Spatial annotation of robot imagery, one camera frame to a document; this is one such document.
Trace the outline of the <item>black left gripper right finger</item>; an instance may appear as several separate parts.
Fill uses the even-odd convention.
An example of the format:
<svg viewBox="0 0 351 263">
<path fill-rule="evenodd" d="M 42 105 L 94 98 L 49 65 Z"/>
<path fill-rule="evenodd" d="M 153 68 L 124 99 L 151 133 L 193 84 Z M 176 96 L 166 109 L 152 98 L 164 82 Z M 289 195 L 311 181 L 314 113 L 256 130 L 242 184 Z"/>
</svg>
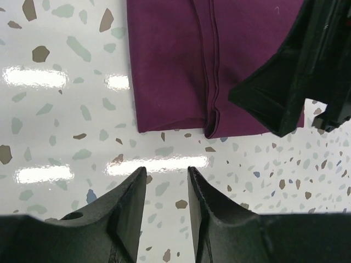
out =
<svg viewBox="0 0 351 263">
<path fill-rule="evenodd" d="M 196 262 L 350 262 L 350 214 L 256 214 L 188 168 Z"/>
</svg>

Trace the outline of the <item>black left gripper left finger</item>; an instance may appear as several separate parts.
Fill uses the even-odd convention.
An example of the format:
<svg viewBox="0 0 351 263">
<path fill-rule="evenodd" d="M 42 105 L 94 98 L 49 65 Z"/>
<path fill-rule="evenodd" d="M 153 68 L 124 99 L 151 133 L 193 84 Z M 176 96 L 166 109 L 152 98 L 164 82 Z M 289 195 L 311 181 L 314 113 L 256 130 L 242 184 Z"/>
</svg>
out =
<svg viewBox="0 0 351 263">
<path fill-rule="evenodd" d="M 62 219 L 1 216 L 1 262 L 136 262 L 146 169 Z"/>
</svg>

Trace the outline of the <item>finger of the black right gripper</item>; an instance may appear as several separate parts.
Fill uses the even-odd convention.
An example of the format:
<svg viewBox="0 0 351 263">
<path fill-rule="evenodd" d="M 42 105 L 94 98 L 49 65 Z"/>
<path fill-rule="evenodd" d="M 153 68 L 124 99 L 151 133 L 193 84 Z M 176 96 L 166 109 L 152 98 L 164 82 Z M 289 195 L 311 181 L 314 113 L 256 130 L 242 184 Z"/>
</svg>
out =
<svg viewBox="0 0 351 263">
<path fill-rule="evenodd" d="M 350 120 L 350 1 L 325 1 L 327 17 L 315 65 L 314 100 L 326 109 L 313 126 L 326 132 Z"/>
<path fill-rule="evenodd" d="M 304 1 L 277 52 L 229 93 L 242 108 L 277 136 L 297 128 L 313 82 L 333 69 L 334 1 Z"/>
</svg>

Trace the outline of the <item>purple cloth wrap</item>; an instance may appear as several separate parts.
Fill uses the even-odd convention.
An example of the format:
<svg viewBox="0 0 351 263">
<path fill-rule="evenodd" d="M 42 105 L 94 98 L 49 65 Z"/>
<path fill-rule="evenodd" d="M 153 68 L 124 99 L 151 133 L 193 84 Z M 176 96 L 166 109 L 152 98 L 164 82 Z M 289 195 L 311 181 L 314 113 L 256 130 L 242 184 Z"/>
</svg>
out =
<svg viewBox="0 0 351 263">
<path fill-rule="evenodd" d="M 128 1 L 139 132 L 201 128 L 205 137 L 266 133 L 228 100 L 281 46 L 301 1 Z"/>
</svg>

